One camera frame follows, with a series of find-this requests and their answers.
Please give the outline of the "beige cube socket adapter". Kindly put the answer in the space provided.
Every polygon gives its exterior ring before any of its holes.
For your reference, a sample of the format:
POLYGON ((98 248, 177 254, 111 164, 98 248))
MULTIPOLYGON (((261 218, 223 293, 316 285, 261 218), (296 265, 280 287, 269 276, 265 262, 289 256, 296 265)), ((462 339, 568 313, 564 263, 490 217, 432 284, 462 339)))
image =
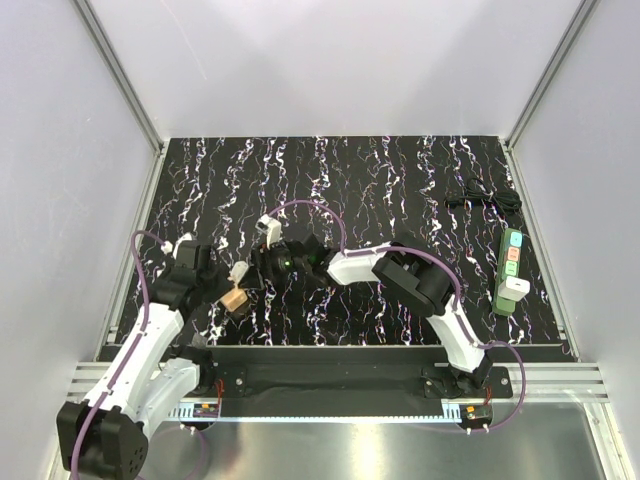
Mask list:
POLYGON ((244 289, 240 289, 239 287, 234 287, 232 290, 223 295, 219 302, 225 308, 226 304, 239 302, 242 303, 246 299, 249 300, 249 297, 244 289))

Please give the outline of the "white plug adapter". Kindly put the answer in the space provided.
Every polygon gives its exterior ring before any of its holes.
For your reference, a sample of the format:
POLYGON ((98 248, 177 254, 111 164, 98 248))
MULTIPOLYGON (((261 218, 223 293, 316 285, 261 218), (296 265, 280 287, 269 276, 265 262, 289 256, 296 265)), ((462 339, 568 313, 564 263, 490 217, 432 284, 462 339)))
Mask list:
POLYGON ((237 261, 232 266, 229 272, 229 278, 236 284, 239 284, 247 271, 249 270, 249 265, 246 261, 237 261))

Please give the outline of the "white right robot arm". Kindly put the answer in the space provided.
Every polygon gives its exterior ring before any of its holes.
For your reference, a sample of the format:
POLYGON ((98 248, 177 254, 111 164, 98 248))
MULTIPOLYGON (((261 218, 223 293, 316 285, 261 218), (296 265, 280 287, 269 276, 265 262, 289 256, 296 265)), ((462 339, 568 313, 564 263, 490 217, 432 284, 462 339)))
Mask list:
POLYGON ((256 245, 248 265, 234 266, 232 274, 240 276, 239 286, 247 290, 282 283, 293 274, 322 288, 378 283, 386 297, 429 322, 460 393, 476 396, 490 383, 492 361, 461 310, 459 279, 450 264, 408 232, 355 250, 329 247, 314 235, 256 245))

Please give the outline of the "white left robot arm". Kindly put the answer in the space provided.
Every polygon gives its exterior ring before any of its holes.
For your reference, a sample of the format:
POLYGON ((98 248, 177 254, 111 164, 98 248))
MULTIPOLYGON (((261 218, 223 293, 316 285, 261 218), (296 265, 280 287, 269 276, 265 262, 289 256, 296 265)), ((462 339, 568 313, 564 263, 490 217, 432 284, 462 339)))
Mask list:
POLYGON ((115 359, 81 401, 57 414, 61 461, 73 479, 137 478, 152 436, 185 396, 224 392, 210 351, 171 343, 202 306, 245 305, 240 283, 249 266, 227 266, 191 236, 163 250, 166 267, 142 282, 143 305, 115 359))

